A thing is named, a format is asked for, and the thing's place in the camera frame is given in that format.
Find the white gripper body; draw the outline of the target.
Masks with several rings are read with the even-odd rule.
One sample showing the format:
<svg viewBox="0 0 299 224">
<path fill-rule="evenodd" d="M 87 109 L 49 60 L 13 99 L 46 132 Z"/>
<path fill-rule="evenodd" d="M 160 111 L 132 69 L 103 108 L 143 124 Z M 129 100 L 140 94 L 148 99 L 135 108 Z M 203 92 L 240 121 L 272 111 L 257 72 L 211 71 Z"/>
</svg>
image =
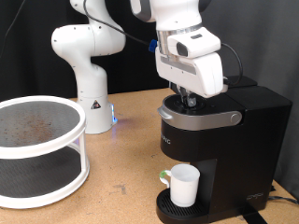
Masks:
<svg viewBox="0 0 299 224">
<path fill-rule="evenodd" d="M 159 76 L 188 91 L 210 98 L 225 90 L 221 57 L 218 53 L 194 59 L 174 59 L 156 49 L 155 58 Z"/>
</svg>

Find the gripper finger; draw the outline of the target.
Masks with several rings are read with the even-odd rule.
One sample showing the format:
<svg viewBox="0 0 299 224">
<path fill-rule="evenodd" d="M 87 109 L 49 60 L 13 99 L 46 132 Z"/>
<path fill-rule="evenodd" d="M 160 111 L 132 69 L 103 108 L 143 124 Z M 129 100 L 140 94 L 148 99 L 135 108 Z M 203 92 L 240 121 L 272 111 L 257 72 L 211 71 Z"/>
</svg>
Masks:
<svg viewBox="0 0 299 224">
<path fill-rule="evenodd" d="M 188 107 L 195 107 L 196 106 L 196 98 L 192 96 L 192 92 L 189 90 L 186 90 L 187 96 L 186 96 L 186 101 Z"/>
<path fill-rule="evenodd" d="M 181 101 L 185 102 L 187 100 L 187 92 L 186 89 L 183 87 L 180 87 L 178 84 L 175 84 L 173 82 L 169 83 L 169 88 L 174 91 L 176 94 L 180 95 Z"/>
</svg>

